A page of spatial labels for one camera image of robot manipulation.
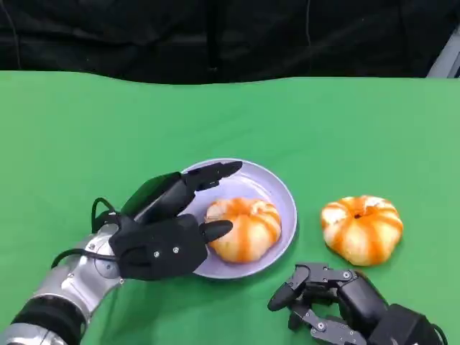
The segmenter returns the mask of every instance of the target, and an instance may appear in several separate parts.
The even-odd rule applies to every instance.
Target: black cable
[[[306,9],[306,19],[305,19],[305,35],[307,37],[307,43],[308,43],[308,50],[311,49],[311,36],[310,36],[310,5],[311,5],[311,0],[307,0],[307,9]],[[310,76],[311,71],[313,69],[313,56],[310,56],[310,59],[308,61],[308,76]]]
[[[51,264],[51,268],[53,269],[56,266],[58,266],[59,262],[65,257],[68,257],[69,255],[80,255],[84,257],[90,257],[91,259],[99,259],[99,260],[106,260],[106,261],[117,261],[117,258],[113,255],[102,255],[102,254],[97,254],[93,252],[88,252],[87,250],[84,250],[81,248],[74,248],[74,249],[66,250],[60,253],[58,256],[56,256],[56,258],[53,260]]]
[[[441,329],[441,327],[439,327],[438,325],[436,325],[434,323],[432,323],[431,325],[436,330],[436,332],[438,332],[439,336],[441,337],[441,340],[443,341],[443,345],[447,345],[447,338],[446,338],[446,335],[444,334],[443,330]]]
[[[6,20],[8,20],[9,27],[11,27],[11,30],[13,32],[13,38],[14,38],[14,45],[16,46],[16,59],[17,59],[17,68],[18,70],[22,69],[22,64],[21,64],[21,54],[19,51],[19,36],[16,31],[16,26],[14,25],[13,19],[9,15],[8,10],[5,7],[4,0],[0,0],[0,7],[2,11],[5,13]]]
[[[97,198],[94,202],[93,202],[93,207],[91,208],[91,231],[93,234],[95,234],[96,232],[98,232],[99,229],[96,228],[96,211],[97,211],[97,208],[98,208],[98,204],[99,203],[102,203],[105,205],[105,207],[107,207],[107,209],[110,211],[110,212],[113,212],[115,213],[115,219],[116,219],[116,225],[118,225],[118,227],[120,228],[120,222],[119,222],[119,219],[118,219],[118,215],[116,213],[116,210],[115,208],[104,198]]]

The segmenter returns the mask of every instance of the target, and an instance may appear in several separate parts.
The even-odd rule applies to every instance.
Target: purple plate
[[[206,160],[188,167],[184,172],[217,162],[232,162],[236,159],[221,158]],[[213,249],[203,264],[196,269],[197,275],[214,279],[234,279],[253,275],[278,260],[294,238],[297,225],[297,209],[286,185],[269,170],[252,162],[243,162],[236,174],[221,180],[220,185],[196,193],[193,202],[183,213],[191,213],[198,222],[204,221],[206,210],[217,198],[261,198],[273,203],[281,215],[281,237],[265,255],[249,264],[231,264],[220,259]]]

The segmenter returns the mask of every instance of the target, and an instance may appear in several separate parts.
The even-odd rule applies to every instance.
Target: gray robotic hand
[[[120,212],[105,199],[96,199],[92,234],[56,257],[42,284],[0,334],[0,345],[78,345],[101,301],[126,279],[151,281],[192,273],[207,258],[206,244],[233,225],[198,225],[194,216],[180,213],[195,192],[218,185],[241,166],[216,163],[153,178]],[[96,217],[99,202],[109,210]]]

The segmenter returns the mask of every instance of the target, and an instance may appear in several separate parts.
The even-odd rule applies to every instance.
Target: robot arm
[[[217,163],[153,178],[120,212],[96,199],[92,235],[56,257],[48,276],[0,334],[0,344],[78,345],[101,301],[125,279],[150,281],[192,273],[207,258],[206,244],[228,233],[232,224],[198,225],[194,216],[179,213],[196,191],[218,185],[241,166]],[[96,217],[98,202],[109,210]]]
[[[339,304],[342,319],[319,318],[314,303]],[[388,305],[365,275],[333,270],[323,263],[301,263],[268,303],[271,311],[290,309],[288,327],[305,324],[322,344],[447,345],[427,318],[401,305]]]

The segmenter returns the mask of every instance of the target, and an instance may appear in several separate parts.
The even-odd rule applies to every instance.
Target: green table
[[[88,234],[94,198],[120,207],[153,175],[240,157],[293,192],[300,230],[291,250],[233,282],[127,282],[104,301],[85,344],[313,344],[267,301],[297,261],[347,266],[324,246],[319,212],[365,193],[389,198],[405,222],[393,258],[367,274],[390,302],[425,313],[460,344],[459,94],[456,80],[158,86],[0,73],[0,328],[54,255]]]

